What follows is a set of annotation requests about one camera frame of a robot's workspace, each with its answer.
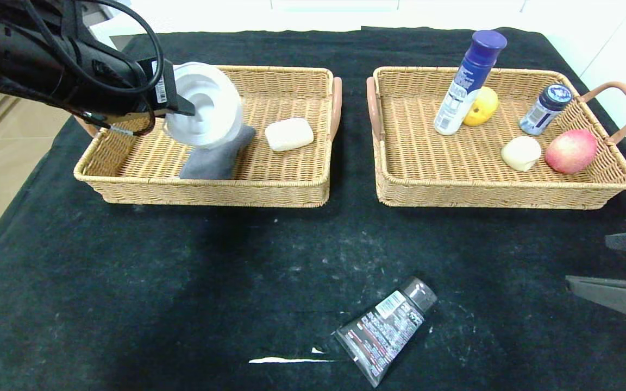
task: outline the yellow lemon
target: yellow lemon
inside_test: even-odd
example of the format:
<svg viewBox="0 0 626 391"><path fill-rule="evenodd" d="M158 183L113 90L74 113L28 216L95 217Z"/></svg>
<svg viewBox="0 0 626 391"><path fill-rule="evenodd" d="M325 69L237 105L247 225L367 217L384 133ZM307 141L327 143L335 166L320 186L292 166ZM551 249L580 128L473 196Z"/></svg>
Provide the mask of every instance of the yellow lemon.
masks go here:
<svg viewBox="0 0 626 391"><path fill-rule="evenodd" d="M497 97L497 93L489 87L482 87L462 123L467 126L483 124L487 119L492 118L492 114L497 111L498 106L499 97Z"/></svg>

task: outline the brown leather handle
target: brown leather handle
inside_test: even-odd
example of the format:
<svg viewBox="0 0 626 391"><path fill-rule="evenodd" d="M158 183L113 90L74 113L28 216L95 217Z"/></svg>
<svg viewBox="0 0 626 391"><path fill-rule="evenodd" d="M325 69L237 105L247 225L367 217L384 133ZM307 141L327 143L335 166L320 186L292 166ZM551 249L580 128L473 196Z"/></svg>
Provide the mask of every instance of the brown leather handle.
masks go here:
<svg viewBox="0 0 626 391"><path fill-rule="evenodd" d="M601 84L601 86L599 86L597 89L593 89L593 91L590 91L589 93L584 94L583 96L580 96L579 101L584 102L584 103L588 102L589 100L596 97L597 94L600 94L602 91L609 89L610 87L615 87L616 89L619 89L626 96L626 84L620 81L609 81L605 84ZM609 136L606 141L608 143L617 144L625 136L626 136L626 125L623 126L619 131L617 131L617 133L613 134L612 136Z"/></svg>
<svg viewBox="0 0 626 391"><path fill-rule="evenodd" d="M342 79L333 79L333 119L330 123L330 141L335 140L337 130L340 128L340 116L342 115Z"/></svg>
<svg viewBox="0 0 626 391"><path fill-rule="evenodd" d="M371 120L371 131L376 140L383 140L380 116L378 114L378 99L375 96L375 81L373 77L366 79L366 100L368 102L368 118Z"/></svg>
<svg viewBox="0 0 626 391"><path fill-rule="evenodd" d="M98 134L98 129L95 126L93 126L92 124L87 124L86 121L77 116L74 116L74 118L77 120L77 122L79 122L79 124L82 126L82 128L84 128L89 136L95 137L95 135Z"/></svg>

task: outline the wicker basket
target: wicker basket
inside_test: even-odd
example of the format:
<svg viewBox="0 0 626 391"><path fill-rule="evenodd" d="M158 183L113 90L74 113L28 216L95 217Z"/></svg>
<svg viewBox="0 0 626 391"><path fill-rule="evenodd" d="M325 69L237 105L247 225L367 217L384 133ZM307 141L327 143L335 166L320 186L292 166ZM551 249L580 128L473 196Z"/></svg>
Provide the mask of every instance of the wicker basket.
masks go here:
<svg viewBox="0 0 626 391"><path fill-rule="evenodd" d="M596 209L626 189L626 160L615 146L626 126L609 137L588 105L611 82L579 96L564 75L541 70L492 70L485 86L499 95L499 109L478 127L442 136L433 129L457 68L381 67L367 80L378 200L393 207L519 207ZM501 148L522 135L518 121L549 84L562 83L575 98L536 139L542 150L564 131L588 129L598 155L586 170L557 173L542 157L529 171L512 170Z"/></svg>
<svg viewBox="0 0 626 391"><path fill-rule="evenodd" d="M181 180L192 146L160 128L146 136L102 129L74 168L108 203L319 207L330 192L330 153L340 124L341 79L321 68L220 66L243 99L244 122L256 129L239 153L233 180ZM276 153L264 129L292 117L308 120L314 141ZM144 123L125 122L138 130Z"/></svg>

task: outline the red apple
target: red apple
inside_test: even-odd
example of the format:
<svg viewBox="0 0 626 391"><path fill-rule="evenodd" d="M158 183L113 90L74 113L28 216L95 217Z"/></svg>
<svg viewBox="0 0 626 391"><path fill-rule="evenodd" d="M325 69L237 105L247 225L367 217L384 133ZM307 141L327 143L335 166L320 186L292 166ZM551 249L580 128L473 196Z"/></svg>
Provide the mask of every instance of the red apple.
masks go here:
<svg viewBox="0 0 626 391"><path fill-rule="evenodd" d="M578 173L596 157L596 137L586 129L560 134L544 151L544 160L560 173Z"/></svg>

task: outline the tiled floor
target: tiled floor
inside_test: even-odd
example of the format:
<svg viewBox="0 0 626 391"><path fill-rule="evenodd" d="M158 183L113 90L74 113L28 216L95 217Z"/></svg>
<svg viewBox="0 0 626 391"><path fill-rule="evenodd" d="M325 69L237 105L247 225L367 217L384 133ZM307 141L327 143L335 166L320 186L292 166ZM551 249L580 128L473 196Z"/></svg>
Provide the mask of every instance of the tiled floor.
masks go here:
<svg viewBox="0 0 626 391"><path fill-rule="evenodd" d="M69 113L20 99L0 121L0 217Z"/></svg>

